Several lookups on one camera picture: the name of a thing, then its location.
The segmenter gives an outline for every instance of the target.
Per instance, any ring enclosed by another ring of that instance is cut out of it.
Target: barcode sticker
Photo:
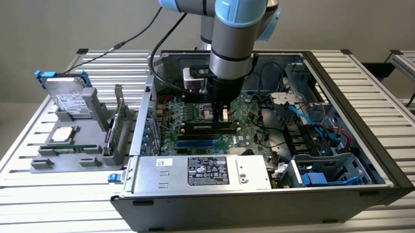
[[[56,95],[61,107],[69,114],[88,114],[89,109],[80,94]]]

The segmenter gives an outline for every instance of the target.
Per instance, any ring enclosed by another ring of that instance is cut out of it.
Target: metal rail
[[[85,61],[101,54],[89,51]],[[415,182],[415,128],[399,102],[380,83],[340,51],[313,51],[325,71],[368,124],[392,158]],[[138,110],[146,77],[146,51],[118,51],[80,67],[98,91],[98,99],[114,108],[114,84],[124,85],[125,102]],[[108,184],[110,171],[30,174],[37,148],[54,121],[56,106],[46,99],[0,162],[0,232],[86,233],[132,232],[108,199],[121,185]],[[373,206],[344,224],[222,230],[234,233],[415,231],[415,193],[389,206]]]
[[[415,51],[392,50],[385,62],[389,62],[415,81]]]

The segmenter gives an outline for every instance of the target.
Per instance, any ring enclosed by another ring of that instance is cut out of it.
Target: power supply label
[[[225,157],[186,159],[186,183],[190,186],[229,184]]]

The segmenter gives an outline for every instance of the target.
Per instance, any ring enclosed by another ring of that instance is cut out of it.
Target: gray wall
[[[389,49],[415,50],[415,0],[280,0],[276,33],[257,49],[351,49],[383,61]],[[40,102],[33,71],[62,70],[78,48],[105,49],[148,23],[156,0],[0,0],[0,101]],[[178,14],[164,10],[128,46],[150,50]],[[189,16],[164,49],[198,43],[198,17]],[[412,91],[401,77],[385,81],[399,97]]]

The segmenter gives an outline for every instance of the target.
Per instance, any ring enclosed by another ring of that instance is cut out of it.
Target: robotic arm
[[[206,81],[214,121],[237,98],[244,77],[250,69],[256,40],[266,40],[273,32],[278,9],[276,0],[158,0],[161,7],[201,15],[201,40],[210,43]]]

